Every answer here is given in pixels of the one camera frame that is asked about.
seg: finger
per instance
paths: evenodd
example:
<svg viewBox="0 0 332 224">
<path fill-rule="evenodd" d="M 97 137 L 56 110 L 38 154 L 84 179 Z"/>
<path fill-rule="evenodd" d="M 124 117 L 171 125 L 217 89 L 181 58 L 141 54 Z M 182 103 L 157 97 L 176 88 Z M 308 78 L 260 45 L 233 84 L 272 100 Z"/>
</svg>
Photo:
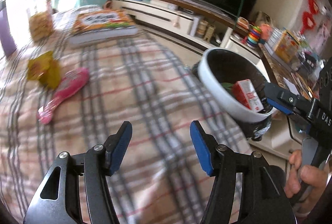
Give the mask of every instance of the finger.
<svg viewBox="0 0 332 224">
<path fill-rule="evenodd" d="M 294 167 L 292 167 L 289 172 L 285 189 L 287 189 L 288 193 L 286 195 L 288 198 L 292 197 L 293 194 L 298 193 L 301 189 L 300 182 L 298 181 L 297 171 Z"/>
<path fill-rule="evenodd" d="M 289 163 L 295 166 L 295 169 L 298 170 L 302 162 L 302 152 L 301 150 L 295 150 L 289 158 Z"/>
<path fill-rule="evenodd" d="M 326 187 L 328 173 L 314 166 L 304 165 L 300 169 L 301 179 L 313 187 Z"/>
</svg>

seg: blue gripper pad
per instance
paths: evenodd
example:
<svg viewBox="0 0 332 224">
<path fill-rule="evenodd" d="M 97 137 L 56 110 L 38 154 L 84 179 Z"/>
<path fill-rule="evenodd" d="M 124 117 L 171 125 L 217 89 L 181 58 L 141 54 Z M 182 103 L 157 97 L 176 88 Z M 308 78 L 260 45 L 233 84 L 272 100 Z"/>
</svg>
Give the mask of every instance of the blue gripper pad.
<svg viewBox="0 0 332 224">
<path fill-rule="evenodd" d="M 113 175 L 120 168 L 123 157 L 125 156 L 125 153 L 127 151 L 129 142 L 132 139 L 132 124 L 128 121 L 124 122 L 117 134 L 120 134 L 121 137 L 112 152 L 110 175 Z"/>
<path fill-rule="evenodd" d="M 292 114 L 293 112 L 291 110 L 288 110 L 287 108 L 285 108 L 284 106 L 276 103 L 274 100 L 271 100 L 271 99 L 267 99 L 268 103 L 270 105 L 272 105 L 273 107 L 277 108 L 280 112 L 283 112 L 284 114 L 286 115 L 290 115 Z"/>
<path fill-rule="evenodd" d="M 202 137 L 202 135 L 206 134 L 204 131 L 203 133 L 200 132 L 200 129 L 196 126 L 196 122 L 198 121 L 193 121 L 190 124 L 190 137 L 193 141 L 198 160 L 200 161 L 200 166 L 208 176 L 212 176 L 214 170 L 212 167 L 211 153 Z"/>
</svg>

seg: human hand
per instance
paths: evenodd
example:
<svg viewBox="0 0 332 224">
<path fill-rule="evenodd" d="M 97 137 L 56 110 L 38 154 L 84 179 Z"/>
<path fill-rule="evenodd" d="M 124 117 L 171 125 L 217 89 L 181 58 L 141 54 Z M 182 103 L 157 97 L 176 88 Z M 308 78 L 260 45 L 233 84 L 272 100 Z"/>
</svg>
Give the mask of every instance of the human hand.
<svg viewBox="0 0 332 224">
<path fill-rule="evenodd" d="M 300 191 L 301 184 L 297 176 L 299 170 L 299 175 L 303 182 L 313 187 L 309 196 L 301 204 L 301 208 L 298 210 L 298 213 L 308 213 L 316 205 L 325 190 L 329 174 L 329 166 L 327 164 L 324 170 L 320 170 L 314 166 L 304 165 L 300 169 L 302 163 L 301 150 L 294 151 L 294 153 L 289 157 L 289 163 L 292 165 L 292 168 L 289 172 L 289 177 L 284 191 L 287 198 L 293 197 L 294 194 L 297 194 Z"/>
</svg>

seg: pink hairbrush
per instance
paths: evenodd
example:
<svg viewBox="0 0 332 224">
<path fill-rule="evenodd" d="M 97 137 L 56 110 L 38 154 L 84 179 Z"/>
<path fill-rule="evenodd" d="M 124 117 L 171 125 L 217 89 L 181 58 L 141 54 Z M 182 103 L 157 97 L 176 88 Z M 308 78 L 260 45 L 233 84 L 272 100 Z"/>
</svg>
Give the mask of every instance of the pink hairbrush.
<svg viewBox="0 0 332 224">
<path fill-rule="evenodd" d="M 78 68 L 69 71 L 62 78 L 59 87 L 54 92 L 52 100 L 43 107 L 40 107 L 37 118 L 42 124 L 48 124 L 53 117 L 54 110 L 67 98 L 75 95 L 89 80 L 89 70 Z"/>
</svg>

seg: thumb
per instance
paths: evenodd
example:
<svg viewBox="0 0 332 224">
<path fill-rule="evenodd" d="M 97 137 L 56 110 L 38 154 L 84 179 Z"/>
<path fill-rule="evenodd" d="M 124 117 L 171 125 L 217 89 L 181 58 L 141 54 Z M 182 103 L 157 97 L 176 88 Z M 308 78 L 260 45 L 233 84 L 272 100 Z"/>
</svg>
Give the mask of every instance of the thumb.
<svg viewBox="0 0 332 224">
<path fill-rule="evenodd" d="M 324 170 L 320 170 L 314 166 L 304 165 L 299 172 L 301 179 L 305 183 L 318 188 L 326 187 L 328 174 Z"/>
</svg>

